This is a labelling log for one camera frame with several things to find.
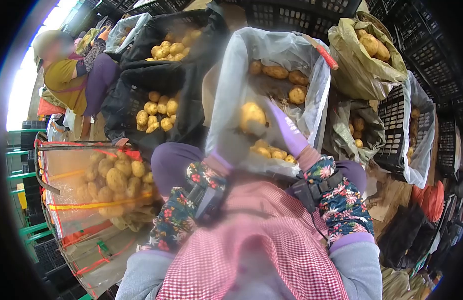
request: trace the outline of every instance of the woman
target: woman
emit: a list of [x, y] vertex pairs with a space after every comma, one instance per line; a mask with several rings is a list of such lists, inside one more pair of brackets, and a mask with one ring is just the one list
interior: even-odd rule
[[39, 34], [33, 42], [38, 71], [48, 90], [78, 116], [84, 116], [87, 134], [90, 117], [101, 109], [108, 88], [118, 79], [120, 67], [108, 54], [108, 27], [81, 53], [74, 53], [71, 36], [60, 30]]
[[[365, 172], [320, 155], [277, 106], [261, 101], [271, 126], [248, 122], [253, 135], [243, 135], [230, 124], [204, 159], [185, 144], [156, 148], [151, 167], [169, 199], [148, 243], [129, 258], [116, 299], [381, 299], [379, 249], [360, 196]], [[297, 158], [311, 191], [320, 187], [315, 212], [291, 192], [235, 170], [259, 138]], [[185, 169], [186, 179], [173, 176]], [[189, 183], [224, 192], [217, 224], [196, 225], [200, 201], [209, 199], [181, 188]], [[317, 230], [327, 231], [328, 252]]]

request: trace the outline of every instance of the pink gingham apron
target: pink gingham apron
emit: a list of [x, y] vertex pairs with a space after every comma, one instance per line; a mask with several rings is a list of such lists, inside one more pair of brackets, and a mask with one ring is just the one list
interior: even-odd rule
[[[253, 209], [268, 219], [232, 214], [214, 229], [199, 228], [183, 245], [156, 299], [222, 299], [233, 286], [240, 250], [259, 239], [297, 300], [347, 300], [341, 277], [319, 242], [310, 214], [299, 200], [269, 182], [234, 187], [223, 209]], [[318, 228], [326, 225], [318, 211]]]

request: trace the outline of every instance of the plastic crate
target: plastic crate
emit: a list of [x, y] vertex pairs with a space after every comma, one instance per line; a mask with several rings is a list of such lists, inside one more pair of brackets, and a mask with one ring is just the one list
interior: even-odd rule
[[455, 166], [455, 119], [438, 117], [438, 160], [437, 165], [443, 177], [454, 178]]
[[54, 239], [35, 246], [36, 257], [46, 273], [66, 265]]
[[144, 13], [152, 16], [172, 14], [182, 11], [190, 2], [191, 0], [156, 0], [129, 9], [126, 13], [132, 16]]
[[[392, 172], [400, 181], [405, 181], [403, 176], [405, 159], [402, 156], [405, 141], [403, 126], [408, 126], [408, 124], [403, 124], [404, 107], [405, 100], [401, 85], [393, 88], [386, 99], [378, 105], [378, 116], [383, 121], [385, 129], [385, 145], [373, 157], [378, 165]], [[434, 114], [421, 109], [415, 148], [423, 140], [424, 133], [430, 129], [431, 118], [434, 118]]]

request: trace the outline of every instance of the potato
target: potato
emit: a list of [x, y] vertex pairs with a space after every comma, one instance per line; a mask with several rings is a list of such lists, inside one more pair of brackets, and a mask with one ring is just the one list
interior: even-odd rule
[[191, 33], [190, 33], [190, 37], [195, 40], [197, 38], [199, 38], [201, 36], [202, 32], [199, 31], [199, 30], [193, 30]]
[[106, 154], [102, 153], [102, 152], [98, 152], [98, 151], [93, 151], [93, 153], [91, 153], [90, 155], [90, 162], [92, 164], [97, 164], [100, 162], [100, 160], [104, 159], [106, 156]]
[[185, 57], [183, 54], [178, 53], [177, 55], [175, 55], [175, 57], [173, 58], [173, 60], [179, 62], [180, 60], [183, 59], [183, 57]]
[[171, 45], [170, 47], [170, 54], [175, 56], [179, 53], [183, 53], [183, 51], [185, 50], [185, 46], [181, 43], [174, 43], [173, 45]]
[[301, 85], [305, 87], [310, 83], [305, 74], [303, 74], [301, 71], [297, 69], [290, 72], [290, 74], [288, 75], [288, 80], [291, 81], [292, 84]]
[[184, 56], [187, 56], [189, 53], [190, 53], [190, 47], [186, 47], [182, 52]]
[[122, 193], [126, 190], [127, 187], [127, 176], [125, 173], [121, 172], [118, 168], [112, 167], [110, 171], [108, 171], [107, 174], [107, 185], [108, 187], [118, 193]]
[[270, 153], [270, 151], [268, 151], [268, 149], [266, 149], [266, 148], [259, 147], [259, 148], [256, 149], [256, 152], [257, 152], [259, 155], [261, 155], [261, 156], [263, 156], [264, 158], [266, 158], [266, 159], [270, 159], [270, 158], [271, 158], [271, 153]]
[[158, 122], [157, 120], [156, 122], [153, 122], [150, 126], [148, 126], [148, 128], [146, 129], [146, 133], [150, 134], [156, 129], [158, 129], [158, 127], [160, 127], [160, 122]]
[[140, 126], [144, 126], [147, 123], [148, 123], [148, 114], [144, 110], [139, 111], [138, 114], [136, 115], [136, 124]]
[[416, 107], [414, 107], [412, 110], [411, 110], [411, 115], [410, 115], [413, 119], [418, 119], [420, 117], [420, 110]]
[[363, 148], [363, 142], [360, 139], [355, 140], [355, 145], [357, 148]]
[[178, 110], [178, 101], [176, 101], [174, 98], [170, 98], [167, 102], [167, 113], [169, 115], [174, 115], [176, 114], [177, 110]]
[[142, 177], [142, 181], [144, 183], [154, 183], [155, 180], [153, 179], [153, 172], [148, 172], [144, 174], [144, 176]]
[[160, 93], [157, 91], [151, 91], [148, 93], [148, 99], [150, 99], [151, 102], [158, 102], [160, 100]]
[[111, 202], [113, 201], [113, 191], [109, 187], [104, 186], [98, 191], [97, 199], [99, 202]]
[[114, 168], [120, 170], [126, 177], [130, 177], [132, 174], [132, 165], [130, 161], [127, 160], [117, 160], [115, 162]]
[[358, 39], [361, 39], [362, 36], [364, 36], [365, 34], [368, 34], [366, 30], [364, 29], [358, 29], [358, 30], [355, 30], [356, 32], [356, 36]]
[[254, 60], [252, 63], [250, 63], [250, 66], [248, 67], [248, 72], [250, 72], [251, 75], [258, 75], [261, 73], [261, 69], [263, 68], [263, 64], [259, 60]]
[[151, 48], [151, 56], [156, 57], [156, 52], [158, 52], [158, 50], [160, 49], [161, 49], [161, 46], [158, 46], [158, 45]]
[[264, 111], [254, 102], [247, 102], [241, 107], [240, 128], [244, 133], [248, 131], [248, 121], [266, 124]]
[[283, 68], [282, 66], [264, 66], [262, 71], [266, 75], [276, 79], [285, 79], [289, 74], [287, 69]]
[[378, 42], [375, 37], [369, 33], [360, 38], [360, 43], [365, 47], [368, 55], [373, 56], [378, 51]]
[[131, 177], [128, 180], [128, 187], [126, 188], [126, 195], [128, 198], [136, 197], [140, 192], [141, 181], [137, 177]]
[[290, 92], [288, 93], [288, 97], [291, 103], [293, 104], [301, 104], [305, 102], [307, 89], [305, 86], [302, 85], [294, 85]]
[[390, 59], [390, 52], [382, 42], [380, 42], [378, 39], [376, 39], [376, 41], [378, 43], [378, 49], [373, 57], [383, 62], [388, 61]]
[[96, 166], [89, 165], [84, 171], [84, 176], [86, 177], [86, 180], [88, 180], [89, 182], [95, 180], [96, 176], [98, 176], [98, 170], [96, 169]]
[[365, 129], [365, 120], [362, 117], [357, 117], [353, 120], [353, 128], [356, 131], [362, 131]]
[[356, 139], [361, 139], [363, 137], [363, 133], [360, 130], [355, 130], [355, 132], [352, 134], [353, 138]]
[[287, 157], [285, 157], [284, 161], [288, 161], [289, 163], [296, 164], [296, 159], [291, 154], [289, 154]]
[[98, 164], [98, 174], [100, 174], [102, 177], [106, 177], [108, 174], [108, 171], [114, 166], [114, 162], [112, 162], [109, 159], [102, 159], [100, 163]]
[[161, 128], [163, 128], [164, 131], [168, 131], [173, 128], [173, 124], [170, 121], [170, 118], [164, 117], [161, 120]]

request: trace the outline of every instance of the hand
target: hand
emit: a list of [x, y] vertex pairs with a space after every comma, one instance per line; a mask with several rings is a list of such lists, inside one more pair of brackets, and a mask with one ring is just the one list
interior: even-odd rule
[[256, 121], [248, 121], [250, 132], [259, 139], [269, 142], [271, 146], [286, 150], [294, 157], [297, 157], [308, 146], [305, 136], [293, 121], [270, 99], [259, 97], [257, 104], [265, 111], [266, 120], [270, 123], [270, 126], [266, 128]]

